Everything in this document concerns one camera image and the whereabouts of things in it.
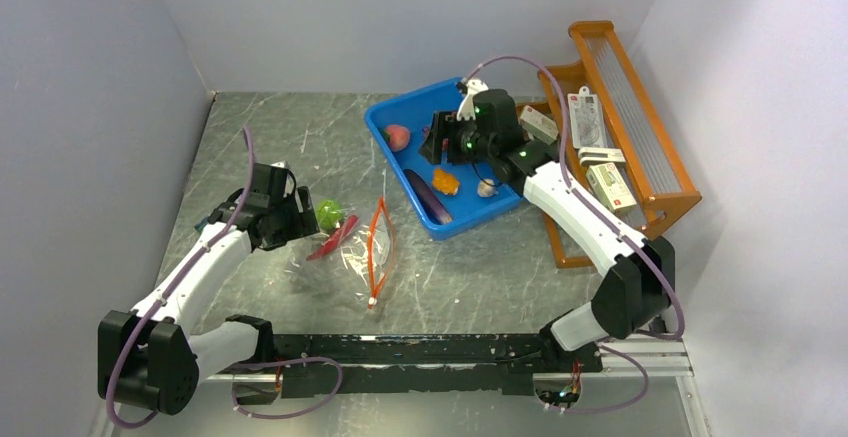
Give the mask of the pink fake peach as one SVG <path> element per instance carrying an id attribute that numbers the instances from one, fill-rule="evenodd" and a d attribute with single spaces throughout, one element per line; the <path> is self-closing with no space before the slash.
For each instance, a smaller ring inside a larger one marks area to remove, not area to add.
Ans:
<path id="1" fill-rule="evenodd" d="M 382 129 L 382 135 L 392 152 L 401 152 L 406 149 L 411 139 L 410 130 L 398 124 L 385 126 Z"/>

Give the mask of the red fake chili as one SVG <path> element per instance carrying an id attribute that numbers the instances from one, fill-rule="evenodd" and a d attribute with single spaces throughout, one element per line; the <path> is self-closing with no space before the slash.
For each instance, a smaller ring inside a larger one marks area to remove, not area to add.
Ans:
<path id="1" fill-rule="evenodd" d="M 358 225 L 359 218 L 356 215 L 350 215 L 343 219 L 339 227 L 333 231 L 330 236 L 311 254 L 309 254 L 306 257 L 306 260 L 315 261 L 330 255 L 354 233 Z"/>

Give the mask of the clear zip bag red seal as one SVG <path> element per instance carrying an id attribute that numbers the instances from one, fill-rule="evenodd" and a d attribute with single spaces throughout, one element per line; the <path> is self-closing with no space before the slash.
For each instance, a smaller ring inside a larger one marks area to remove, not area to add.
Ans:
<path id="1" fill-rule="evenodd" d="M 337 202 L 345 218 L 359 218 L 356 230 L 330 255 L 307 261 L 306 257 L 337 229 L 326 233 L 319 228 L 317 235 L 299 246 L 289 264 L 289 274 L 320 295 L 341 296 L 348 305 L 374 312 L 382 305 L 381 294 L 397 261 L 396 232 L 386 197 L 378 196 L 374 205 L 365 209 Z"/>

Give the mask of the orange fake carrot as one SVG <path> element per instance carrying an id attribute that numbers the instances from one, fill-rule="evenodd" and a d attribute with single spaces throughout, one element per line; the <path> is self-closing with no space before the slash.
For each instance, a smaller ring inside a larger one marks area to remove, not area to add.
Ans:
<path id="1" fill-rule="evenodd" d="M 457 195 L 460 190 L 459 180 L 442 168 L 433 170 L 431 186 L 435 191 L 448 196 Z"/>

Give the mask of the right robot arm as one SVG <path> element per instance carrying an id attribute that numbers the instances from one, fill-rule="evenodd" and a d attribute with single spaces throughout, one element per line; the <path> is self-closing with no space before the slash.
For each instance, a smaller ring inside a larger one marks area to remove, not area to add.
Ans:
<path id="1" fill-rule="evenodd" d="M 554 147 L 529 140 L 514 99 L 480 81 L 460 81 L 455 111 L 437 111 L 419 153 L 429 163 L 487 164 L 497 184 L 539 208 L 586 253 L 602 277 L 592 299 L 550 321 L 539 348 L 542 363 L 562 371 L 578 349 L 624 339 L 676 305 L 674 248 L 624 223 L 569 174 Z"/>

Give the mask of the purple fake eggplant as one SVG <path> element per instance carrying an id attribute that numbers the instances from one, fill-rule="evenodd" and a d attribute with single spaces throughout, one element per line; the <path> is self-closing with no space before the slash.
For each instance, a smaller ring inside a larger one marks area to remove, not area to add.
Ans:
<path id="1" fill-rule="evenodd" d="M 418 173 L 412 169 L 405 169 L 404 175 L 425 213 L 433 222 L 445 225 L 453 221 L 450 213 L 441 203 L 435 192 Z"/>

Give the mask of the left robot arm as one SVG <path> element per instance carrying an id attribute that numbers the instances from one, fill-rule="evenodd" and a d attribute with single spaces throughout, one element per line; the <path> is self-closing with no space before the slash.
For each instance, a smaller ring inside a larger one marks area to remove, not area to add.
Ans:
<path id="1" fill-rule="evenodd" d="M 310 191 L 285 163 L 255 163 L 249 175 L 246 187 L 211 211 L 165 280 L 131 310 L 112 310 L 99 323 L 97 390 L 104 400 L 175 415 L 210 376 L 236 364 L 261 373 L 275 363 L 277 345 L 265 319 L 234 315 L 211 331 L 193 332 L 253 252 L 319 231 Z"/>

